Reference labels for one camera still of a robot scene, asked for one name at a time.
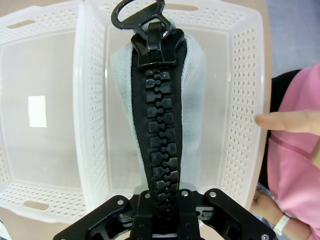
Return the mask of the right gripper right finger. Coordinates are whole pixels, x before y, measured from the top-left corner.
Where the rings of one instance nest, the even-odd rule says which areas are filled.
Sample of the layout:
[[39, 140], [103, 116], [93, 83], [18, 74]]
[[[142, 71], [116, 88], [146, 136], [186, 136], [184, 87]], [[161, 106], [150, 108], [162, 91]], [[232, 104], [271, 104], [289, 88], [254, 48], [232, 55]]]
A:
[[222, 190], [204, 194], [181, 189], [178, 197], [178, 240], [204, 240], [199, 222], [224, 240], [276, 240], [275, 232]]

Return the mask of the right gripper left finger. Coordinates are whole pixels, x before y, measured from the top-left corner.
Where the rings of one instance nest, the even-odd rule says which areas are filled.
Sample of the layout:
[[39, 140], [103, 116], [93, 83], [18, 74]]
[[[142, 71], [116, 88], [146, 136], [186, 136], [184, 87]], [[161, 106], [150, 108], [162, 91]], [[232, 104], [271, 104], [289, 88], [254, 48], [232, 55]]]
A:
[[160, 240], [154, 233], [152, 200], [148, 191], [130, 199], [115, 195], [95, 210], [57, 233], [52, 240]]

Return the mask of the grey Campus zipper pencil case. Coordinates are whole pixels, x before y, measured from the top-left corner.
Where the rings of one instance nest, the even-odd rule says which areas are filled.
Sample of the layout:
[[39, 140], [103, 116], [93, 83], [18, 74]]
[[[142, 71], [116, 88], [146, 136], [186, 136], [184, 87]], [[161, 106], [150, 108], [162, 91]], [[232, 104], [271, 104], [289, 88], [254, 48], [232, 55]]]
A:
[[111, 67], [147, 182], [123, 212], [129, 240], [202, 240], [192, 181], [199, 172], [205, 55], [163, 15], [165, 0], [119, 20], [133, 1], [121, 0], [111, 14], [117, 29], [134, 31]]

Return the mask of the person's left hand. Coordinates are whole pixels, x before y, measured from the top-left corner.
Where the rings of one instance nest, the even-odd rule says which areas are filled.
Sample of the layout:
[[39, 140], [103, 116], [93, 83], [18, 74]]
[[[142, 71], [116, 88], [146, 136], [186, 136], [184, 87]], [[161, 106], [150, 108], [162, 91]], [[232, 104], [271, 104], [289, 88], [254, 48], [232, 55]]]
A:
[[277, 223], [284, 215], [277, 203], [258, 189], [255, 190], [250, 212], [266, 219], [272, 224]]

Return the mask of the person's right hand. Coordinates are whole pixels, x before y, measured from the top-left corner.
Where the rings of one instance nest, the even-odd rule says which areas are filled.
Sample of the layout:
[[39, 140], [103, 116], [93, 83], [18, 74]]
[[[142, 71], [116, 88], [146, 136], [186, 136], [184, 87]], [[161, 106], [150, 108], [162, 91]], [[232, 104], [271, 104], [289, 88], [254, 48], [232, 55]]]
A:
[[255, 122], [266, 130], [308, 133], [320, 137], [319, 110], [305, 109], [259, 114], [255, 117]]

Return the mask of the white wristwatch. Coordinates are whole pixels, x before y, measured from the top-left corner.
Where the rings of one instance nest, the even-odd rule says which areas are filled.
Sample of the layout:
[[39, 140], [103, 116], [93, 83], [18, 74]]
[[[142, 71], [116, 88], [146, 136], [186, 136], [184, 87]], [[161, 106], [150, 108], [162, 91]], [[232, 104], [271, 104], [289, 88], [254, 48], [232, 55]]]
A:
[[279, 219], [279, 221], [273, 226], [273, 231], [281, 236], [283, 234], [283, 230], [287, 223], [291, 220], [292, 218], [286, 214], [283, 214], [282, 217]]

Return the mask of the person in pink shirt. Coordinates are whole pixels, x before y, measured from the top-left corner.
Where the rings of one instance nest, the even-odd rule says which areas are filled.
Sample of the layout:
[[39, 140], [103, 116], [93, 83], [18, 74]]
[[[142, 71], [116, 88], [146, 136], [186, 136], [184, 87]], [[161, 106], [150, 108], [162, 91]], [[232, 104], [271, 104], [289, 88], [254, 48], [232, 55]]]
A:
[[[287, 88], [278, 112], [320, 111], [320, 62], [301, 69]], [[311, 153], [320, 136], [272, 131], [268, 140], [269, 191], [280, 209], [311, 228], [308, 240], [320, 240], [320, 169]]]

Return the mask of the translucent white plastic basket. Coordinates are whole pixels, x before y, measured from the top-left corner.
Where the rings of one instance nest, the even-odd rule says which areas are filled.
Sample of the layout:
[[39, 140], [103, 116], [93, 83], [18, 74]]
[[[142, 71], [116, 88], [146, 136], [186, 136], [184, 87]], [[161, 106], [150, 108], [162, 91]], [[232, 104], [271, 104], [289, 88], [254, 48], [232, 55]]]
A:
[[[0, 207], [71, 224], [85, 202], [73, 120], [78, 0], [0, 18]], [[28, 96], [45, 96], [47, 127], [30, 127]]]
[[[116, 29], [111, 13], [121, 0], [85, 0], [79, 7], [73, 58], [77, 161], [88, 212], [115, 195], [146, 188], [143, 163], [118, 83], [129, 63], [130, 30]], [[165, 0], [173, 20], [205, 54], [183, 84], [181, 180], [204, 193], [219, 188], [250, 204], [258, 175], [264, 109], [265, 54], [260, 13], [220, 0]]]

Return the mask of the white square sticker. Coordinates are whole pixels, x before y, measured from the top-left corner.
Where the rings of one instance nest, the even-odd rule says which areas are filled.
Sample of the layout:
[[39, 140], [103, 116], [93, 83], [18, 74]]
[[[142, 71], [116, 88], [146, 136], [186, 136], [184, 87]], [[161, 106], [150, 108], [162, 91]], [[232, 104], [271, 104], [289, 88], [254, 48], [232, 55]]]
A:
[[28, 120], [31, 128], [46, 128], [46, 97], [28, 96]]

